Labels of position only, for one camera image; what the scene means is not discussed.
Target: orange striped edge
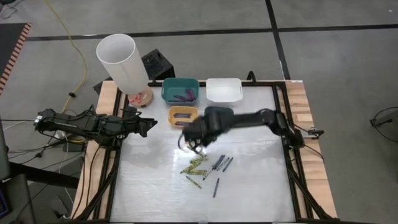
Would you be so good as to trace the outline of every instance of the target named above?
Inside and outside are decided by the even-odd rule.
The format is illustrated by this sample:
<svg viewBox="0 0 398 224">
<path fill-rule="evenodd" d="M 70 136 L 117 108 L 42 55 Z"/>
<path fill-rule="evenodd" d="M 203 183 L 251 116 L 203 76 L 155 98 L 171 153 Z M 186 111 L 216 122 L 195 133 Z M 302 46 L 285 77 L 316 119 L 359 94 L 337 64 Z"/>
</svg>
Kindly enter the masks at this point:
<svg viewBox="0 0 398 224">
<path fill-rule="evenodd" d="M 6 68 L 4 69 L 3 74 L 0 76 L 0 95 L 2 94 L 3 89 L 6 86 L 7 80 L 11 75 L 12 68 L 14 68 L 15 63 L 17 62 L 17 58 L 19 56 L 19 53 L 22 50 L 22 46 L 25 43 L 25 40 L 26 40 L 26 37 L 28 36 L 30 28 L 32 28 L 31 23 L 25 24 L 25 27 L 23 28 L 21 35 L 19 36 L 19 39 L 17 41 L 17 44 L 14 48 L 14 51 L 12 51 L 10 59 L 8 60 L 8 63 L 6 64 Z"/>
</svg>

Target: black cable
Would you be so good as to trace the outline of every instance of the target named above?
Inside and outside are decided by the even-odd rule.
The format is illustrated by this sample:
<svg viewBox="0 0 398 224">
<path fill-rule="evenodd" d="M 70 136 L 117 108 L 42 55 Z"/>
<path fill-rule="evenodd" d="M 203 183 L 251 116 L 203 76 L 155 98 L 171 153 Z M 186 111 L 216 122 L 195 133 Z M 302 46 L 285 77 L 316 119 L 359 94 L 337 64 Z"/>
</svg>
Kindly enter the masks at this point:
<svg viewBox="0 0 398 224">
<path fill-rule="evenodd" d="M 53 144 L 55 143 L 55 142 L 53 142 L 53 143 L 50 144 L 50 141 L 51 141 L 51 139 L 52 139 L 54 136 L 55 136 L 55 132 L 54 132 L 54 134 L 52 135 L 52 137 L 49 139 L 49 141 L 47 141 L 47 143 L 45 144 L 45 146 L 38 147 L 38 148 L 35 148 L 35 149 L 20 149 L 20 150 L 17 150 L 18 152 L 16 152 L 16 151 L 11 151 L 11 152 L 8 152 L 8 153 L 20 153 L 20 152 L 26 152 L 26 151 L 38 151 L 38 150 L 44 149 L 44 148 L 46 148 L 46 147 L 51 147 L 51 146 L 53 146 Z"/>
<path fill-rule="evenodd" d="M 184 136 L 184 135 L 181 134 L 180 137 L 178 138 L 178 142 L 177 142 L 178 148 L 181 149 L 181 150 L 182 150 L 182 148 L 181 148 L 181 145 L 180 145 L 180 141 L 181 141 L 182 136 Z"/>
<path fill-rule="evenodd" d="M 90 196 L 90 185 L 91 185 L 91 170 L 93 169 L 93 164 L 94 164 L 94 159 L 95 155 L 97 155 L 97 152 L 99 151 L 100 147 L 98 146 L 97 150 L 94 153 L 94 156 L 91 160 L 90 164 L 90 173 L 88 174 L 88 188 L 87 188 L 87 199 L 86 199 L 86 206 L 88 205 L 88 197 Z"/>
<path fill-rule="evenodd" d="M 72 111 L 72 112 L 74 112 L 75 116 L 77 116 L 77 113 L 76 113 L 76 111 L 74 111 L 74 110 L 71 110 L 71 109 L 64 110 L 63 112 L 65 113 L 65 112 L 67 112 L 67 111 Z"/>
<path fill-rule="evenodd" d="M 21 162 L 20 164 L 22 165 L 22 164 L 28 163 L 28 162 L 30 162 L 30 161 L 32 161 L 32 160 L 34 160 L 34 159 L 36 159 L 36 158 L 39 158 L 39 157 L 38 157 L 38 155 L 34 156 L 34 157 L 33 157 L 33 158 L 31 158 L 31 159 L 28 159 L 28 160 L 27 160 L 27 161 L 25 161 L 25 162 Z"/>
<path fill-rule="evenodd" d="M 71 160 L 71 159 L 73 159 L 73 158 L 76 158 L 76 157 L 80 156 L 82 153 L 84 153 L 84 152 L 81 152 L 81 153 L 79 153 L 79 154 L 77 154 L 77 155 L 75 155 L 75 156 L 73 156 L 73 157 L 71 157 L 71 158 L 69 158 L 69 159 L 65 159 L 65 160 L 63 160 L 63 161 L 61 161 L 61 162 L 56 162 L 56 163 L 51 164 L 51 165 L 49 165 L 49 166 L 43 167 L 43 168 L 41 168 L 41 169 L 47 169 L 47 168 L 49 168 L 49 167 L 51 167 L 51 166 L 55 166 L 55 165 L 58 165 L 58 164 L 60 164 L 60 163 L 69 161 L 69 160 Z"/>
<path fill-rule="evenodd" d="M 35 121 L 29 119 L 0 119 L 0 121 Z"/>
<path fill-rule="evenodd" d="M 303 129 L 302 127 L 300 127 L 299 125 L 294 125 L 296 128 L 299 128 L 299 129 L 301 129 L 301 130 L 303 130 L 303 131 L 305 131 L 306 133 L 308 133 L 308 130 L 306 130 L 306 129 Z"/>
<path fill-rule="evenodd" d="M 46 146 L 48 146 L 48 144 L 50 143 L 50 141 L 54 138 L 55 133 L 57 133 L 57 132 L 54 131 L 54 133 L 52 134 L 52 137 L 47 141 Z M 42 151 L 40 152 L 40 154 L 43 155 L 44 151 L 46 151 L 47 149 L 48 149 L 47 147 L 44 147 L 44 148 L 42 149 Z"/>
<path fill-rule="evenodd" d="M 35 199 L 48 185 L 49 184 L 46 184 L 39 192 L 37 192 L 32 198 L 30 198 L 30 200 L 23 206 L 21 211 L 18 213 L 17 218 L 15 220 L 17 220 L 19 218 L 19 216 L 22 214 L 22 212 L 24 211 L 26 206 L 28 206 L 28 204 L 32 203 L 33 199 Z"/>
<path fill-rule="evenodd" d="M 84 156 L 84 158 L 83 158 L 83 168 L 82 168 L 82 171 L 83 171 L 83 183 L 82 183 L 82 186 L 81 186 L 80 199 L 79 199 L 79 203 L 77 204 L 77 207 L 76 207 L 75 212 L 73 213 L 73 215 L 70 216 L 70 220 L 72 220 L 72 219 L 75 217 L 77 210 L 79 210 L 81 201 L 83 200 L 83 193 L 84 193 L 84 191 L 85 191 L 86 153 L 85 153 L 85 156 Z"/>
<path fill-rule="evenodd" d="M 308 145 L 304 145 L 304 146 L 307 147 L 307 148 L 309 148 L 309 149 L 311 149 L 312 151 L 316 152 L 316 153 L 322 158 L 322 160 L 325 161 L 325 160 L 323 159 L 322 154 L 320 154 L 320 153 L 319 153 L 318 151 L 316 151 L 314 148 L 311 148 L 311 147 L 308 146 Z"/>
<path fill-rule="evenodd" d="M 35 148 L 35 149 L 20 149 L 20 150 L 8 152 L 8 154 L 18 154 L 18 153 L 23 153 L 23 152 L 34 152 L 34 151 L 42 150 L 43 148 L 45 148 L 45 146 L 38 147 L 38 148 Z"/>
<path fill-rule="evenodd" d="M 374 117 L 373 117 L 372 120 L 375 120 L 376 117 L 377 117 L 380 113 L 382 113 L 383 111 L 390 110 L 390 109 L 394 109 L 394 108 L 398 108 L 398 106 L 391 106 L 391 107 L 389 107 L 389 108 L 380 110 L 379 112 L 376 113 L 376 115 L 374 115 Z M 397 140 L 393 140 L 393 139 L 387 137 L 385 134 L 381 133 L 381 131 L 376 127 L 376 125 L 373 126 L 373 127 L 374 127 L 374 129 L 376 129 L 376 131 L 377 131 L 381 136 L 383 136 L 383 137 L 386 138 L 387 140 L 390 140 L 390 141 L 392 141 L 392 142 L 397 142 L 397 143 L 398 143 Z"/>
<path fill-rule="evenodd" d="M 40 148 L 40 149 L 35 149 L 35 150 L 31 150 L 31 151 L 27 151 L 27 152 L 15 152 L 16 154 L 17 154 L 17 153 L 20 153 L 20 154 L 18 154 L 18 155 L 16 155 L 16 156 L 8 157 L 8 159 L 17 158 L 17 157 L 19 157 L 19 156 L 22 156 L 22 155 L 25 155 L 25 154 L 28 154 L 28 153 L 31 153 L 31 152 L 37 152 L 37 151 L 40 151 L 40 150 L 42 150 L 42 148 Z"/>
<path fill-rule="evenodd" d="M 116 178 L 116 176 L 118 174 L 117 170 L 118 170 L 118 163 L 115 162 L 112 165 L 111 171 L 109 172 L 109 174 L 108 174 L 107 178 L 105 179 L 104 183 L 101 186 L 98 187 L 98 191 L 95 194 L 95 196 L 93 197 L 93 199 L 91 199 L 90 204 L 84 209 L 84 211 L 82 211 L 82 213 L 78 217 L 75 218 L 76 220 L 87 220 L 88 219 L 88 217 L 91 215 L 92 211 L 94 210 L 94 207 L 97 206 L 97 204 L 100 203 L 101 197 L 105 193 L 105 191 L 108 188 L 108 186 Z"/>
<path fill-rule="evenodd" d="M 60 141 L 65 141 L 65 142 L 69 142 L 69 143 L 74 143 L 74 142 L 67 141 L 67 140 L 65 140 L 65 139 L 60 139 L 60 138 L 57 138 L 57 137 L 51 136 L 51 135 L 49 135 L 49 134 L 44 134 L 42 131 L 39 131 L 39 133 L 40 133 L 40 134 L 42 134 L 42 135 L 45 135 L 45 136 L 51 137 L 51 138 L 58 139 L 58 140 L 60 140 Z"/>
<path fill-rule="evenodd" d="M 86 116 L 86 115 L 88 114 L 88 112 L 90 112 L 90 111 L 93 112 L 94 115 L 97 115 L 97 114 L 95 113 L 95 110 L 94 110 L 94 105 L 91 105 L 91 106 L 88 108 L 88 110 L 85 110 L 85 111 L 81 112 L 80 114 L 76 115 L 75 118 L 68 118 L 68 119 L 65 119 L 65 118 L 59 118 L 59 117 L 57 117 L 57 116 L 54 116 L 54 118 L 62 119 L 62 120 L 65 120 L 65 121 L 76 121 L 76 120 L 78 120 L 78 119 L 80 119 L 80 118 Z"/>
<path fill-rule="evenodd" d="M 123 121 L 129 121 L 129 120 L 131 120 L 133 118 L 136 118 L 136 117 L 138 117 L 138 116 L 140 116 L 142 114 L 141 111 L 130 111 L 130 112 L 135 112 L 137 114 L 135 114 L 134 116 L 130 116 L 128 118 L 120 119 L 119 121 L 108 121 L 108 123 L 118 123 L 118 122 L 123 122 Z"/>
</svg>

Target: wire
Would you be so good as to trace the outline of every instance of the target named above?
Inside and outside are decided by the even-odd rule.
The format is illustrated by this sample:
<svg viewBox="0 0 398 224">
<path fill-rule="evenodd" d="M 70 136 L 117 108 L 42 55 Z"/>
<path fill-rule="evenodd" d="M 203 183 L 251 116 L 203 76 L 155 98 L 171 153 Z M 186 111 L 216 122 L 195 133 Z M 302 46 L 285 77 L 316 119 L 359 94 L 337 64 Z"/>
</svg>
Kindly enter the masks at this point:
<svg viewBox="0 0 398 224">
<path fill-rule="evenodd" d="M 108 123 L 118 123 L 118 122 L 121 122 L 121 121 L 129 121 L 129 120 L 131 120 L 133 118 L 136 118 L 136 117 L 138 117 L 138 116 L 140 116 L 142 114 L 141 111 L 131 111 L 131 112 L 135 112 L 137 114 L 135 114 L 134 116 L 130 116 L 128 118 L 120 119 L 119 121 L 108 121 Z"/>
<path fill-rule="evenodd" d="M 74 111 L 74 110 L 71 110 L 71 109 L 64 110 L 63 112 L 67 112 L 67 111 L 72 111 L 72 112 L 74 112 L 74 114 L 77 116 L 77 113 L 76 113 L 76 111 Z"/>
<path fill-rule="evenodd" d="M 44 170 L 44 169 L 47 169 L 47 168 L 49 168 L 49 167 L 52 167 L 52 166 L 58 165 L 58 164 L 60 164 L 60 163 L 62 163 L 62 162 L 69 161 L 69 160 L 71 160 L 71 159 L 73 159 L 73 158 L 76 158 L 76 157 L 80 156 L 82 153 L 84 153 L 84 152 L 81 152 L 81 153 L 79 153 L 79 154 L 77 154 L 77 155 L 75 155 L 75 156 L 73 156 L 73 157 L 71 157 L 71 158 L 69 158 L 69 159 L 65 159 L 64 161 L 61 161 L 61 162 L 56 162 L 56 163 L 54 163 L 54 164 L 48 165 L 48 166 L 46 166 L 46 167 L 43 167 L 43 168 L 41 168 L 41 169 L 42 169 L 42 170 Z"/>
<path fill-rule="evenodd" d="M 65 139 L 67 140 L 67 152 L 65 153 L 65 158 L 63 158 L 63 161 L 61 162 L 61 165 L 60 165 L 60 168 L 59 168 L 59 171 L 58 171 L 59 174 L 61 174 L 61 168 L 62 168 L 63 162 L 65 162 L 65 160 L 67 159 L 67 157 L 68 157 L 68 151 L 69 151 L 69 142 L 68 142 L 67 134 L 66 134 L 65 132 L 63 132 L 63 134 L 65 135 Z M 70 196 L 70 194 L 69 194 L 67 188 L 64 187 L 64 189 L 65 189 L 67 195 L 69 196 L 69 199 L 70 199 L 70 201 L 72 202 L 72 207 L 73 207 L 73 199 L 72 199 L 72 197 Z M 65 219 L 69 219 L 71 216 L 66 217 L 65 215 L 63 215 L 62 217 L 65 218 Z"/>
<path fill-rule="evenodd" d="M 98 146 L 97 150 L 94 153 L 94 156 L 91 160 L 91 164 L 90 164 L 90 173 L 88 174 L 88 188 L 87 188 L 87 199 L 86 199 L 86 206 L 88 205 L 88 197 L 90 196 L 90 185 L 91 185 L 91 171 L 93 169 L 93 164 L 94 164 L 94 159 L 95 159 L 95 155 L 97 155 L 97 152 L 99 151 L 100 146 Z"/>
<path fill-rule="evenodd" d="M 181 134 L 180 137 L 178 138 L 178 141 L 177 141 L 177 145 L 178 145 L 178 148 L 179 148 L 180 150 L 183 150 L 183 149 L 181 148 L 181 145 L 180 145 L 180 141 L 181 141 L 182 136 L 184 136 L 184 134 Z"/>
<path fill-rule="evenodd" d="M 0 121 L 35 121 L 30 119 L 0 119 Z"/>
<path fill-rule="evenodd" d="M 69 142 L 71 142 L 71 143 L 83 143 L 83 142 L 85 142 L 86 141 L 86 139 L 81 139 L 81 140 L 69 140 Z"/>
<path fill-rule="evenodd" d="M 55 138 L 55 139 L 58 139 L 58 140 L 61 140 L 61 141 L 65 141 L 64 139 L 60 139 L 60 138 L 51 136 L 51 135 L 49 135 L 49 134 L 44 134 L 42 131 L 39 131 L 39 133 L 42 134 L 42 135 L 48 136 L 48 137 L 52 137 L 52 138 Z"/>
<path fill-rule="evenodd" d="M 86 116 L 89 112 L 93 112 L 93 114 L 98 117 L 98 115 L 95 113 L 94 105 L 91 105 L 87 110 L 85 110 L 85 111 L 81 112 L 80 114 L 76 115 L 75 118 L 65 119 L 65 118 L 60 118 L 60 117 L 57 117 L 57 116 L 54 116 L 54 118 L 62 119 L 64 121 L 76 121 L 76 120 Z"/>
<path fill-rule="evenodd" d="M 323 155 L 320 154 L 318 151 L 316 151 L 314 148 L 311 148 L 311 147 L 308 146 L 308 145 L 304 145 L 304 146 L 307 147 L 307 148 L 309 148 L 309 149 L 311 149 L 312 151 L 316 152 L 316 153 L 322 158 L 322 160 L 325 161 L 325 160 L 323 159 Z"/>
<path fill-rule="evenodd" d="M 39 157 L 38 157 L 38 156 L 34 156 L 33 158 L 31 158 L 31 159 L 29 159 L 29 160 L 27 160 L 27 161 L 25 161 L 25 162 L 21 162 L 20 164 L 22 165 L 22 164 L 28 163 L 28 162 L 30 162 L 30 161 L 36 159 L 36 158 L 39 158 Z"/>
<path fill-rule="evenodd" d="M 41 149 L 45 149 L 47 147 L 52 147 L 52 146 L 55 146 L 55 145 L 61 143 L 60 141 L 54 141 L 54 142 L 50 143 L 50 141 L 51 141 L 51 139 L 49 139 L 49 141 L 47 141 L 47 144 L 45 146 L 42 146 L 42 147 L 38 147 L 38 148 L 35 148 L 35 149 L 20 149 L 20 150 L 11 151 L 11 152 L 8 152 L 8 153 L 12 154 L 12 153 L 27 152 L 27 151 L 39 151 Z"/>
<path fill-rule="evenodd" d="M 306 130 L 306 129 L 303 129 L 302 127 L 300 127 L 299 125 L 294 125 L 296 128 L 299 128 L 299 129 L 301 129 L 301 130 L 303 130 L 303 131 L 305 131 L 306 133 L 308 133 L 308 130 Z M 318 134 L 313 134 L 315 137 L 317 137 L 317 138 L 319 138 L 319 135 Z"/>
<path fill-rule="evenodd" d="M 18 151 L 11 151 L 11 152 L 8 152 L 8 154 L 18 154 L 18 153 L 24 153 L 24 152 L 30 153 L 30 152 L 40 151 L 40 150 L 48 148 L 48 147 L 58 148 L 58 147 L 52 147 L 52 146 L 42 146 L 42 147 L 38 147 L 38 148 L 35 148 L 35 149 L 20 149 Z"/>
<path fill-rule="evenodd" d="M 18 155 L 16 155 L 16 156 L 9 157 L 9 159 L 17 158 L 17 157 L 19 157 L 19 156 L 22 156 L 22 155 L 25 155 L 25 154 L 28 154 L 28 153 L 31 153 L 31 152 L 37 152 L 37 151 L 40 151 L 40 150 L 42 150 L 42 149 L 43 149 L 43 148 L 34 149 L 34 150 L 26 151 L 26 152 L 9 152 L 9 153 L 15 153 L 15 154 L 20 153 L 20 154 L 18 154 Z"/>
<path fill-rule="evenodd" d="M 379 112 L 376 113 L 376 115 L 374 115 L 374 117 L 373 117 L 372 120 L 376 120 L 376 117 L 377 117 L 380 113 L 382 113 L 383 111 L 390 110 L 390 109 L 394 109 L 394 108 L 398 108 L 398 106 L 391 106 L 391 107 L 389 107 L 389 108 L 380 110 Z M 385 134 L 381 133 L 381 131 L 377 128 L 376 125 L 374 125 L 373 127 L 374 127 L 374 129 L 376 129 L 376 131 L 378 131 L 378 133 L 379 133 L 381 136 L 383 136 L 383 137 L 386 138 L 387 140 L 390 140 L 390 141 L 392 141 L 392 142 L 398 142 L 397 140 L 393 140 L 393 139 L 387 137 Z"/>
<path fill-rule="evenodd" d="M 72 38 L 70 37 L 70 33 L 68 28 L 66 27 L 66 25 L 62 22 L 61 17 L 55 12 L 55 10 L 53 9 L 53 7 L 49 4 L 49 2 L 47 0 L 44 0 L 44 3 L 49 7 L 49 9 L 54 13 L 55 17 L 58 19 L 58 21 L 61 23 L 61 25 L 63 26 L 63 28 L 65 29 L 65 32 L 68 35 L 70 44 L 72 45 L 72 47 L 79 53 L 81 60 L 83 61 L 84 64 L 84 76 L 83 79 L 81 80 L 81 82 L 79 83 L 79 85 L 71 92 L 73 94 L 75 94 L 75 92 L 81 87 L 81 85 L 84 83 L 84 81 L 86 80 L 87 77 L 87 64 L 86 64 L 86 60 L 82 54 L 82 52 L 80 52 L 80 50 L 76 47 L 75 43 L 73 43 Z M 62 113 L 67 109 L 67 106 L 69 104 L 69 101 L 71 100 L 72 96 L 69 96 L 65 105 L 63 106 L 62 109 Z"/>
<path fill-rule="evenodd" d="M 83 199 L 83 193 L 84 193 L 84 191 L 85 191 L 85 173 L 86 173 L 86 169 L 85 169 L 85 168 L 86 168 L 86 154 L 85 154 L 84 159 L 83 159 L 83 168 L 82 168 L 82 170 L 83 170 L 83 184 L 82 184 L 82 186 L 81 186 L 80 199 L 79 199 L 79 203 L 77 204 L 77 207 L 76 207 L 76 209 L 75 209 L 75 212 L 73 213 L 73 215 L 71 215 L 71 218 L 70 218 L 70 219 L 73 219 L 73 218 L 75 217 L 76 212 L 77 212 L 77 210 L 79 209 L 80 204 L 81 204 L 81 201 L 82 201 L 82 199 Z"/>
<path fill-rule="evenodd" d="M 17 126 L 18 124 L 25 123 L 25 122 L 27 122 L 27 121 L 20 121 L 20 122 L 18 122 L 18 123 L 16 123 L 16 124 L 10 125 L 10 126 L 4 128 L 3 131 L 5 131 L 5 130 L 7 130 L 7 129 L 9 129 L 9 128 L 12 128 L 12 127 L 14 127 L 14 126 Z"/>
<path fill-rule="evenodd" d="M 80 173 L 76 172 L 74 174 L 68 175 L 68 176 L 73 176 Z M 33 199 L 35 199 L 47 186 L 49 186 L 48 184 L 46 184 L 40 191 L 38 191 L 33 197 L 30 198 L 30 200 L 23 206 L 23 208 L 21 209 L 21 211 L 18 213 L 16 220 L 19 218 L 19 216 L 21 215 L 21 213 L 24 211 L 24 209 L 26 208 L 26 206 L 28 206 L 28 204 L 32 203 Z"/>
</svg>

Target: yellow cable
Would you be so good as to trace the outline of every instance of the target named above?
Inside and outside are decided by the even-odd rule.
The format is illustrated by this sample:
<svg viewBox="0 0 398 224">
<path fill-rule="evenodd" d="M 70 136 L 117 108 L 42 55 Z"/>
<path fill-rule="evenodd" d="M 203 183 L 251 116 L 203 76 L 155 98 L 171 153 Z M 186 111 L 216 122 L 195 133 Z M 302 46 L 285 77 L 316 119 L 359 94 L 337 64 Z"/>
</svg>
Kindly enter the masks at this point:
<svg viewBox="0 0 398 224">
<path fill-rule="evenodd" d="M 84 141 L 86 141 L 86 139 L 82 139 L 82 140 L 69 140 L 69 142 L 72 142 L 72 143 L 83 143 Z"/>
<path fill-rule="evenodd" d="M 79 50 L 79 49 L 76 47 L 76 45 L 73 43 L 73 40 L 72 40 L 72 38 L 70 37 L 69 30 L 67 29 L 66 25 L 62 22 L 60 16 L 55 12 L 55 10 L 51 7 L 51 5 L 49 4 L 49 2 L 48 2 L 47 0 L 44 0 L 44 3 L 49 7 L 49 9 L 50 9 L 50 10 L 54 13 L 54 15 L 57 17 L 58 21 L 60 21 L 60 23 L 62 24 L 63 28 L 64 28 L 65 31 L 67 32 L 67 35 L 68 35 L 70 44 L 71 44 L 72 47 L 73 47 L 74 49 L 76 49 L 76 51 L 80 54 L 80 57 L 81 57 L 81 59 L 82 59 L 82 61 L 83 61 L 83 64 L 84 64 L 84 66 L 85 66 L 85 74 L 84 74 L 84 76 L 83 76 L 83 79 L 81 80 L 81 82 L 79 83 L 79 85 L 72 91 L 72 93 L 75 93 L 75 92 L 80 88 L 80 86 L 83 84 L 83 82 L 86 80 L 86 76 L 87 76 L 87 64 L 86 64 L 86 60 L 85 60 L 85 58 L 83 57 L 83 54 L 80 52 L 80 50 Z M 71 98 L 72 98 L 72 97 L 69 96 L 67 102 L 66 102 L 65 105 L 63 106 L 62 113 L 67 109 L 67 106 L 68 106 L 69 101 L 70 101 Z"/>
</svg>

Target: black box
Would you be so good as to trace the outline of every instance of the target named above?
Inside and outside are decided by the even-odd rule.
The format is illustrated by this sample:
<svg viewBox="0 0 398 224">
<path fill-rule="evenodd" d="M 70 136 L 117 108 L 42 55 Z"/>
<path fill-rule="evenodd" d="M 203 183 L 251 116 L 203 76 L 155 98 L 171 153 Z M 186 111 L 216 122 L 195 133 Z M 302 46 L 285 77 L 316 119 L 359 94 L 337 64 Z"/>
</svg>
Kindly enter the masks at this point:
<svg viewBox="0 0 398 224">
<path fill-rule="evenodd" d="M 149 80 L 165 80 L 166 78 L 175 78 L 173 65 L 162 55 L 159 50 L 155 49 L 141 57 L 145 70 L 148 73 Z M 101 92 L 102 82 L 95 85 L 94 91 L 99 95 Z"/>
</svg>

